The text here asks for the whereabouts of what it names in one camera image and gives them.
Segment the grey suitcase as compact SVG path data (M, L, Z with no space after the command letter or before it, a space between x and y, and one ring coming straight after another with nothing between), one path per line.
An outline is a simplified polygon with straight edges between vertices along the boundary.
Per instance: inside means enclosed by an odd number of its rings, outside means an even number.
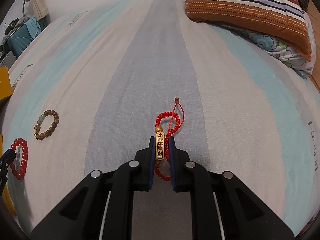
M15 55L12 51L9 51L5 56L2 57L0 66L7 67L8 69L10 69L12 65L15 63L15 61Z

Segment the striped bed sheet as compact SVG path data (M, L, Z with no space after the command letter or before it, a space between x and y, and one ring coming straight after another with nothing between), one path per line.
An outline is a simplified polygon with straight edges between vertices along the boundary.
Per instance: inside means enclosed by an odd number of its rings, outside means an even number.
M8 188L25 233L86 175L148 146L179 98L176 146L232 171L299 234L319 212L319 92L234 33L187 18L182 0L124 0L55 20L9 69L3 147L27 141Z

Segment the floral pillow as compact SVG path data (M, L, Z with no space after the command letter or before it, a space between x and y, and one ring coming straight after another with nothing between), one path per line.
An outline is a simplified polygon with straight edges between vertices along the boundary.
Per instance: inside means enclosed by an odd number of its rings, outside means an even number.
M238 27L231 27L225 25L226 29L236 33L237 35L245 38L246 40L252 42L260 49L269 53L272 57L278 59L286 66L295 70L295 72L306 79L307 76L311 76L315 63L316 63L316 41L313 34L312 24L310 17L305 11L303 11L303 17L306 21L306 26L308 29L309 42L311 45L311 61L304 59L302 55L298 53L293 47L281 42L280 40L265 35L255 33L250 30L241 29Z

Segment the striped folded quilt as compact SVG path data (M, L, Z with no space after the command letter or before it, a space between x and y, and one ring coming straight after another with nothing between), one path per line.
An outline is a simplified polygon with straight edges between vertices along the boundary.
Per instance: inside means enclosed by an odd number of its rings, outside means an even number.
M195 22L220 23L272 36L311 59L311 44L298 0L185 0Z

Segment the white blue yellow cardboard box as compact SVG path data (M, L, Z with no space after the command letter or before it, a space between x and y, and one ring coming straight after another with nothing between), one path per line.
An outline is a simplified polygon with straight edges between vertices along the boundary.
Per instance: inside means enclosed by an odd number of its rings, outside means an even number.
M1 96L1 109L3 108L4 104L7 102L7 100L12 96L12 88L10 84L10 78L9 78L9 72L7 67L0 67L0 79L1 79L1 85L0 85L0 96ZM16 216L16 210L14 208L14 205L12 203L10 193L8 191L8 187L4 187L4 191L2 194L2 199L4 200L9 213L12 216Z

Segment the teal suitcase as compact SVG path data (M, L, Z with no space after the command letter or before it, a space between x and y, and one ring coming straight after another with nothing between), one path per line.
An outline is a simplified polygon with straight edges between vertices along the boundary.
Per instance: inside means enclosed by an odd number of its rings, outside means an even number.
M32 16L23 24L15 27L5 40L5 44L13 53L14 57L18 58L31 42L46 29L49 23L50 18L47 16L38 21L35 16Z

